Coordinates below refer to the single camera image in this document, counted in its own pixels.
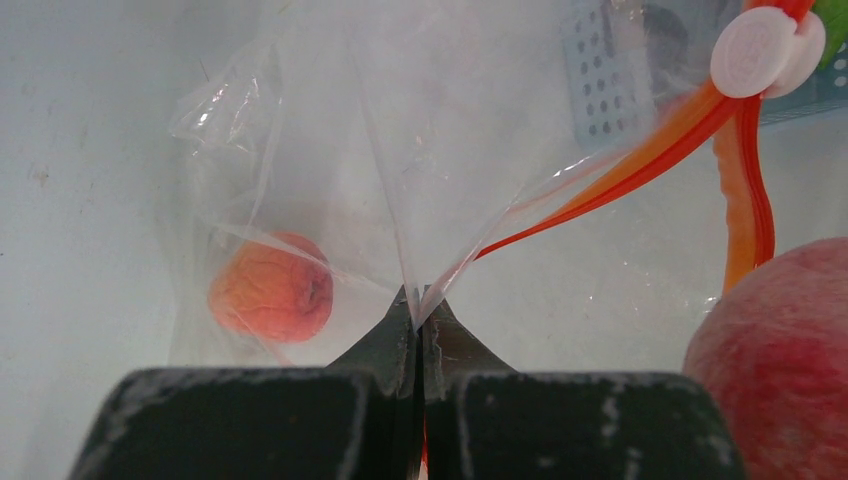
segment green object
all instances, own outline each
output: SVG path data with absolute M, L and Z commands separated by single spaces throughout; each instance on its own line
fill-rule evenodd
M 848 38 L 848 0 L 816 0 L 813 13 L 821 18 L 827 32 L 824 55 L 819 63 L 819 69 L 824 69 Z

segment zipper slider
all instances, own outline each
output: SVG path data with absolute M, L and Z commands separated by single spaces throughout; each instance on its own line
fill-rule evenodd
M 710 76 L 730 98 L 780 97 L 813 74 L 824 45 L 824 24 L 816 14 L 808 12 L 799 25 L 780 8 L 752 8 L 719 36 Z

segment peach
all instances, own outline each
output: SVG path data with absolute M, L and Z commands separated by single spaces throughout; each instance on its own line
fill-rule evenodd
M 274 236 L 321 262 L 321 250 L 286 232 Z M 215 319 L 229 329 L 283 343 L 314 337 L 333 308 L 333 277 L 322 264 L 245 242 L 212 282 L 207 297 Z
M 750 477 L 848 476 L 848 238 L 746 276 L 696 332 L 683 371 L 713 395 Z

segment clear plastic bag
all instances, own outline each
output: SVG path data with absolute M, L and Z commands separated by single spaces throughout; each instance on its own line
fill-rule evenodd
M 290 6 L 276 35 L 245 47 L 172 123 L 193 150 L 174 362 L 325 364 L 401 284 L 423 321 L 486 242 L 540 220 L 657 130 L 706 78 L 727 12 L 628 0 Z M 681 35 L 668 20 L 678 14 L 709 22 Z M 257 285 L 279 272 L 242 271 L 224 283 L 243 291 L 216 300 L 235 263 L 258 255 L 261 266 L 275 250 L 321 277 L 306 297 L 278 284 L 279 297 L 311 308 L 331 279 L 316 332 L 269 334 L 248 318 L 276 309 L 298 323 L 279 298 L 257 297 L 273 296 Z

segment red fruit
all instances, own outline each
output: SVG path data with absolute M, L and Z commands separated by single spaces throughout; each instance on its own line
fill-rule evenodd
M 294 233 L 274 236 L 326 262 L 321 250 Z M 221 325 L 277 342 L 314 337 L 333 308 L 333 277 L 313 260 L 246 242 L 209 288 L 209 309 Z
M 745 277 L 698 329 L 683 371 L 715 398 L 752 479 L 848 478 L 848 238 Z

